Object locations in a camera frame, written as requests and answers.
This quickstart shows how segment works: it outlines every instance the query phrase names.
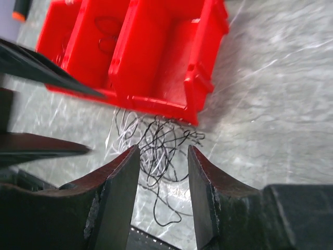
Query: red plastic bin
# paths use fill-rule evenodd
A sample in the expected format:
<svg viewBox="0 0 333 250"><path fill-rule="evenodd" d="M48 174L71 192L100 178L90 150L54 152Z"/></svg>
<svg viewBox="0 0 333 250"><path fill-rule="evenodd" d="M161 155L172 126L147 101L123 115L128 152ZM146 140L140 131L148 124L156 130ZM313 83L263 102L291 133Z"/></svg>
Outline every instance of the red plastic bin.
<svg viewBox="0 0 333 250"><path fill-rule="evenodd" d="M129 108L198 124L227 12L221 0L132 0L109 73Z"/></svg>
<svg viewBox="0 0 333 250"><path fill-rule="evenodd" d="M54 0L36 50L106 100L198 124L222 37L223 0Z"/></svg>

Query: cable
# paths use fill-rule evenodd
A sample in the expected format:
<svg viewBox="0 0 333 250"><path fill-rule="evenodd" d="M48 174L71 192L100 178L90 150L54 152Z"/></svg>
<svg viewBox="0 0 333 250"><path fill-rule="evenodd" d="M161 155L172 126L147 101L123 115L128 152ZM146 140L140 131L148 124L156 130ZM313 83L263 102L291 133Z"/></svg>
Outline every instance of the cable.
<svg viewBox="0 0 333 250"><path fill-rule="evenodd" d="M156 195L152 211L155 222L161 227L166 227L172 223L180 223L182 216L192 216L177 211L167 200L160 197L160 182L180 183L188 178L188 173L181 178L178 177L172 160L175 156L187 156L182 150L184 143L191 142L201 146L205 134L198 132L196 128L185 127L174 119L165 120L159 116L152 119L145 116L139 117L134 112L121 113L120 109L114 113L111 127L114 122L118 138L112 143L111 149L120 154L134 144L139 145L140 170L145 178L144 182L138 185ZM156 216L158 201L173 211L179 220L161 223Z"/></svg>

